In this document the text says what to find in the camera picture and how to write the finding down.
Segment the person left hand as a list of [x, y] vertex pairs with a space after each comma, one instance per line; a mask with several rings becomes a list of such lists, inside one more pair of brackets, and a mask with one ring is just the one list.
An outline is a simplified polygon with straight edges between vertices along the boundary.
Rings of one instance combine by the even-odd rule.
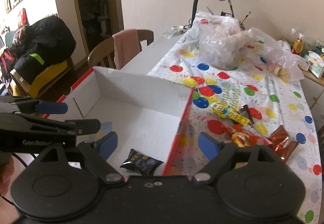
[[0, 194], [1, 197], [5, 196], [9, 191], [9, 186], [11, 182], [11, 177], [14, 174], [14, 161], [13, 158], [10, 157], [9, 163], [1, 166], [0, 173]]

